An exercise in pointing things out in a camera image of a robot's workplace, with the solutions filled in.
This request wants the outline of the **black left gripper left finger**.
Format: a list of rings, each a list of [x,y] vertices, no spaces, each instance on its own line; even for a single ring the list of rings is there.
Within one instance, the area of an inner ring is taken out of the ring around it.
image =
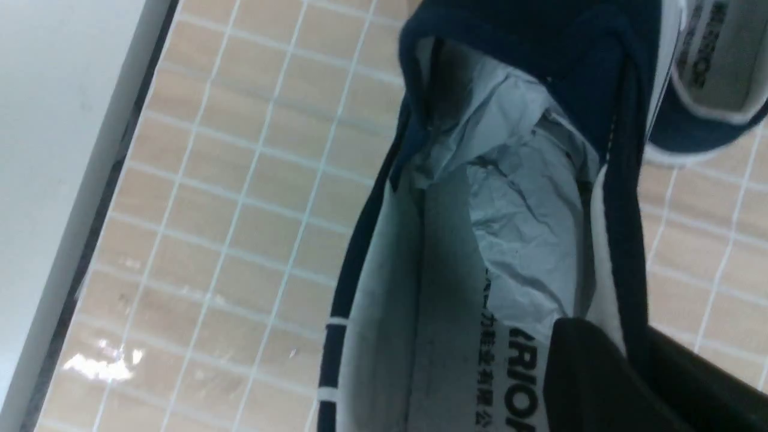
[[[551,431],[691,431],[597,326],[555,322],[545,372]]]

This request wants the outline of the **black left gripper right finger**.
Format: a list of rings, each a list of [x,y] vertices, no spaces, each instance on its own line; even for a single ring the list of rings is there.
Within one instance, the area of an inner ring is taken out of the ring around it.
[[[767,396],[650,328],[650,388],[693,431],[766,431]]]

